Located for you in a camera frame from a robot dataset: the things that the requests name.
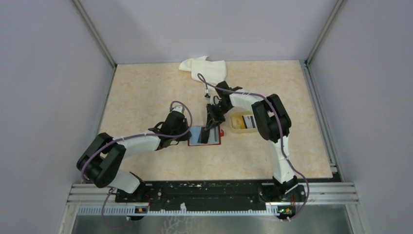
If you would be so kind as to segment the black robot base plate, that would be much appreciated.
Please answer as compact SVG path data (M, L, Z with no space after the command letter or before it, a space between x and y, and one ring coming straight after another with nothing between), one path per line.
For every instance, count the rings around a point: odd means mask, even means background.
M148 181L143 191L115 193L117 203L150 203L150 211L247 212L264 211L267 203L297 205L305 199L303 185L286 195L272 180Z

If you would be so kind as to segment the black chip card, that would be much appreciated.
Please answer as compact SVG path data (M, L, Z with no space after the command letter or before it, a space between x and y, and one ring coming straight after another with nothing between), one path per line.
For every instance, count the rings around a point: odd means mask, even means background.
M200 144L208 144L208 141L209 141L210 130L205 131L204 128L205 127L202 127L201 130L200 130L200 135L199 135L199 138L198 138L198 143L200 143Z

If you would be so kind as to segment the beige oval tray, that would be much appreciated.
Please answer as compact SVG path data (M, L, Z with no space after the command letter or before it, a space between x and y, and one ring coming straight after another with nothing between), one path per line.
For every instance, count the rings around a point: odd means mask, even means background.
M229 114L230 130L236 134L257 132L257 123L251 112L239 111Z

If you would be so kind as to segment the black striped card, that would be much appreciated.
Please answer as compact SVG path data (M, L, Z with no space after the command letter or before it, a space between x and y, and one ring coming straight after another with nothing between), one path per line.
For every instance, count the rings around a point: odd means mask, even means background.
M253 115L243 115L243 122L244 122L244 128L245 129L255 129L256 127L256 122L254 119Z

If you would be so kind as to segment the aluminium frame rail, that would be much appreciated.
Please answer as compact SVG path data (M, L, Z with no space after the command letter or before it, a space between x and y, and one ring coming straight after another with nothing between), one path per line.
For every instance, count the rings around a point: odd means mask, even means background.
M75 184L67 207L78 215L104 216L292 216L312 205L353 205L352 183L301 183L285 198L273 183L253 181L152 182L141 197Z

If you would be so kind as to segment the white folded cloth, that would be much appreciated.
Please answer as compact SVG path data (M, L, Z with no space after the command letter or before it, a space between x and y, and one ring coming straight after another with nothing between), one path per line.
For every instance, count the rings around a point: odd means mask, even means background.
M216 86L218 83L225 81L227 76L226 62L224 60L209 61L207 58L208 56L201 56L186 59L180 63L178 69L190 72L191 78L198 82L202 82L197 76L201 74L207 83Z

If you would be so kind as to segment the red leather card holder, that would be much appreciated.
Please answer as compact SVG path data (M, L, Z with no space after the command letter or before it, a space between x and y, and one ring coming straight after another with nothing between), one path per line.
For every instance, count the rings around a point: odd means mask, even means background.
M188 140L188 146L220 145L224 131L219 127L205 130L205 127L193 126L190 129L192 136Z

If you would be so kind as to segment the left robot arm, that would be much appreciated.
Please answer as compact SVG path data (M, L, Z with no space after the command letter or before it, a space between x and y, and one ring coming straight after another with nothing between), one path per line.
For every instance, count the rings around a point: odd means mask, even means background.
M144 152L162 150L172 142L187 141L191 137L184 108L172 108L165 121L159 122L142 134L114 138L107 133L98 134L76 167L88 181L98 188L122 190L135 202L145 198L145 182L132 172L120 169L122 160Z

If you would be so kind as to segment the gold VIP card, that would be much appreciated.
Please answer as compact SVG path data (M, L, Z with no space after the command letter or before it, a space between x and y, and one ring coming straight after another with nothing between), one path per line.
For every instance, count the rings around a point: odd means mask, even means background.
M232 116L232 127L236 130L245 129L243 116Z

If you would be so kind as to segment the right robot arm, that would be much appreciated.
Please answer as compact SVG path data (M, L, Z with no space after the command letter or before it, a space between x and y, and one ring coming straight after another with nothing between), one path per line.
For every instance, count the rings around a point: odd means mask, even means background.
M260 136L269 143L272 152L275 197L287 201L293 195L298 179L288 159L288 135L292 122L281 99L276 94L264 97L248 93L238 86L230 88L225 81L218 83L215 90L219 102L206 105L207 121L200 139L204 139L210 129L225 122L225 114L232 108L251 112Z

